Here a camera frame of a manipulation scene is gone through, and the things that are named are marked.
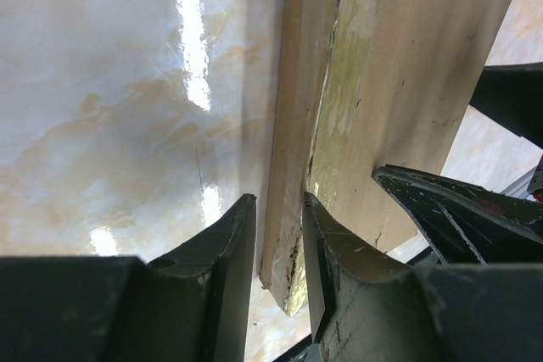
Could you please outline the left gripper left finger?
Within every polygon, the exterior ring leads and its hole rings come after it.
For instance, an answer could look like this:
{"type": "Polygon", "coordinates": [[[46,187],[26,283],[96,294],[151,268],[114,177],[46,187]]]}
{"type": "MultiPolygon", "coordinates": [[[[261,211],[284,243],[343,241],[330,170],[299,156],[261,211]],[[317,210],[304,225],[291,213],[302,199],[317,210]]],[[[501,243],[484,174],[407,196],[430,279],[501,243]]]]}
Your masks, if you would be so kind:
{"type": "Polygon", "coordinates": [[[4,257],[4,361],[240,361],[256,199],[150,262],[135,256],[4,257]]]}

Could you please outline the brown cardboard express box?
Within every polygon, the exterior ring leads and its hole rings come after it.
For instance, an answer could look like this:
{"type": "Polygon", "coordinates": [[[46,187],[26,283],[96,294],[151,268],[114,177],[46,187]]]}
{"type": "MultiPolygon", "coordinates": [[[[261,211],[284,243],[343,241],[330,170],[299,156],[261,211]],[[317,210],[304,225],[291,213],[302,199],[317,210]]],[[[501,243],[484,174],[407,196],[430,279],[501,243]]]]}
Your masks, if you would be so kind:
{"type": "Polygon", "coordinates": [[[260,279],[286,315],[306,192],[384,253],[416,236],[372,173],[441,172],[511,1],[285,0],[260,279]]]}

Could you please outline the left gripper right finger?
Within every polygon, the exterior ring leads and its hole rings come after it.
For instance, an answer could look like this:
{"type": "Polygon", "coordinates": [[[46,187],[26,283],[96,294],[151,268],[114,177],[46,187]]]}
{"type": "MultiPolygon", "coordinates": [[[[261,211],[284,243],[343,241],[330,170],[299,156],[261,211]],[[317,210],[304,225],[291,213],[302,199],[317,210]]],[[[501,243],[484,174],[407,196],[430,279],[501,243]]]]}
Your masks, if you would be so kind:
{"type": "Polygon", "coordinates": [[[311,336],[326,361],[539,361],[538,264],[405,265],[303,204],[311,336]]]}

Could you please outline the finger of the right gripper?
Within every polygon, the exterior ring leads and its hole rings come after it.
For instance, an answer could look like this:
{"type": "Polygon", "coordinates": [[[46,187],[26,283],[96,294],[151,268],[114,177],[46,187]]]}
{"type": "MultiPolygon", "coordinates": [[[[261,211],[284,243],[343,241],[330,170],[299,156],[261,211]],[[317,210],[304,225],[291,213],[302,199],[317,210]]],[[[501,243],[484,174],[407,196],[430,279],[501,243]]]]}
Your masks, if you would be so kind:
{"type": "Polygon", "coordinates": [[[372,173],[443,264],[542,262],[542,204],[395,165],[372,173]]]}
{"type": "Polygon", "coordinates": [[[542,146],[542,63],[484,67],[470,106],[534,145],[542,146]]]}

